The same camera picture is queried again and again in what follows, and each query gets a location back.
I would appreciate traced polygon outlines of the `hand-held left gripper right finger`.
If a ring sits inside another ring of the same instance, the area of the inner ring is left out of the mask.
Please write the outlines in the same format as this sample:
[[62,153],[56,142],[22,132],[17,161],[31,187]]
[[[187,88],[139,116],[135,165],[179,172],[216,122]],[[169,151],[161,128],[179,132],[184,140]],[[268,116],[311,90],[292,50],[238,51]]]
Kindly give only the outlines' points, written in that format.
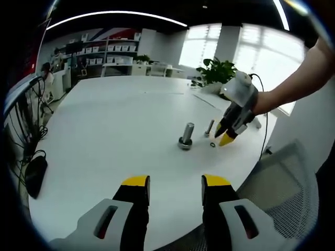
[[202,175],[203,225],[208,250],[295,250],[273,219],[248,199],[240,199],[220,176]]

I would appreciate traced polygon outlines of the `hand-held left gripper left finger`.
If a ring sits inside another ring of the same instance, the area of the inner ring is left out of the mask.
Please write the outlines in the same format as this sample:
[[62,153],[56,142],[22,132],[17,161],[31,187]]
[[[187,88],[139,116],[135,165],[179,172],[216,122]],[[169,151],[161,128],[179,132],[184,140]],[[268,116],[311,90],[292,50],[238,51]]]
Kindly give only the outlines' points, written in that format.
[[50,241],[52,250],[143,250],[149,222],[150,176],[124,180],[112,199],[103,199],[65,238]]

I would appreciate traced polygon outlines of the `person's right hand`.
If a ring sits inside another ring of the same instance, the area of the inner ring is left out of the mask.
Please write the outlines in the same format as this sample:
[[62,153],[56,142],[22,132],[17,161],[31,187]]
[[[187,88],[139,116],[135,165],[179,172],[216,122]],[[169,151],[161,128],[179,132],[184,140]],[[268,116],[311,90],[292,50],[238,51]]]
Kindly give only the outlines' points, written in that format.
[[258,92],[253,113],[257,115],[265,114],[279,107],[284,103],[285,99],[281,94],[272,90],[269,92]]

